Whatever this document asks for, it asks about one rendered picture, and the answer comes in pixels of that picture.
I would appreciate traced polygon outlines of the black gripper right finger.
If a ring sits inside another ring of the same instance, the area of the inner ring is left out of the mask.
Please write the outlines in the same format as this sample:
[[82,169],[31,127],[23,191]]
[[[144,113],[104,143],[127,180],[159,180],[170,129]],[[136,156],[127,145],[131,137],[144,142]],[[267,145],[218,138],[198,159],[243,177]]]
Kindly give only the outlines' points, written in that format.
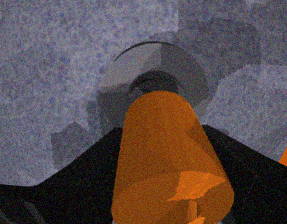
[[223,224],[287,224],[287,165],[202,124],[233,189]]

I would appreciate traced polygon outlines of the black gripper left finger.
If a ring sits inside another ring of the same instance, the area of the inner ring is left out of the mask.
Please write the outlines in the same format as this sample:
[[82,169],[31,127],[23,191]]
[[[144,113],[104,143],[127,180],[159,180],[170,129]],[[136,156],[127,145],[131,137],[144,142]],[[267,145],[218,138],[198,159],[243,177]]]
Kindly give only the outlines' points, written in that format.
[[112,128],[41,184],[0,184],[0,224],[112,224],[122,135]]

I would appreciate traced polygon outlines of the orange knob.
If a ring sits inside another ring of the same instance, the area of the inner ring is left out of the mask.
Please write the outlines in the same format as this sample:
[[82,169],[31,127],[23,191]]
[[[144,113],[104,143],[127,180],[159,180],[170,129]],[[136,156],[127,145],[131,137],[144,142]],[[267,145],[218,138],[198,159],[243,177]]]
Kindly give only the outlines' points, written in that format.
[[128,109],[112,193],[116,224],[217,224],[235,200],[191,104],[166,91]]

